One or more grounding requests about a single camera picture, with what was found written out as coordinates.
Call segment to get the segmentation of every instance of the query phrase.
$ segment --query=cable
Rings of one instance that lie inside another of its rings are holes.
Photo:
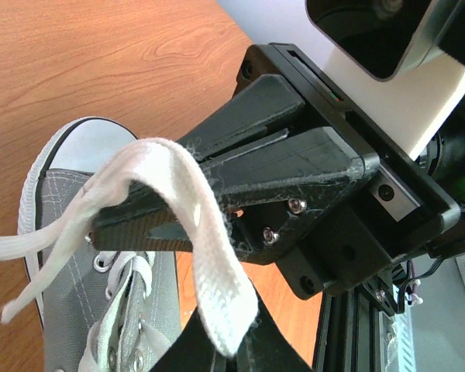
[[[439,266],[441,266],[443,261],[444,259],[442,257],[436,259],[436,261],[434,261],[431,267],[424,274],[419,275],[417,277],[410,277],[409,279],[407,279],[401,284],[400,289],[398,291],[398,311],[397,311],[398,314],[403,314],[405,312],[405,292],[406,292],[406,288],[408,287],[408,285],[412,283],[413,281],[416,281],[417,279],[425,279],[433,275],[437,271],[437,269],[439,269]]]

